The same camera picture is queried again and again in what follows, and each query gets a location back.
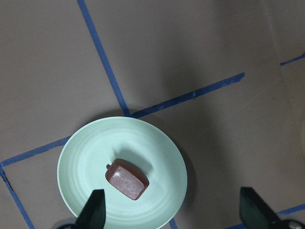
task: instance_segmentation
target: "round plate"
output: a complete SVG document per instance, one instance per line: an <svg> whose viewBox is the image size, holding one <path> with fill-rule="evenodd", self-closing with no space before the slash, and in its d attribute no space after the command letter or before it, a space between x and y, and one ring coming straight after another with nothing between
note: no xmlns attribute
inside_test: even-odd
<svg viewBox="0 0 305 229"><path fill-rule="evenodd" d="M150 184L131 200L105 178L106 165L116 158L130 161ZM87 124L62 149L57 180L61 196L78 216L94 189L104 189L105 229L158 229L180 208L186 193L184 160L172 140L144 121L103 118Z"/></svg>

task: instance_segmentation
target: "chocolate candy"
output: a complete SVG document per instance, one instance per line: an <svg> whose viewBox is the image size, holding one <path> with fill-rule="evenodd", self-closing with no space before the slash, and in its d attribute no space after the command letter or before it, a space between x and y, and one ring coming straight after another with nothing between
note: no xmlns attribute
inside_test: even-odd
<svg viewBox="0 0 305 229"><path fill-rule="evenodd" d="M107 181L130 199L140 198L149 185L147 176L129 161L117 158L106 167Z"/></svg>

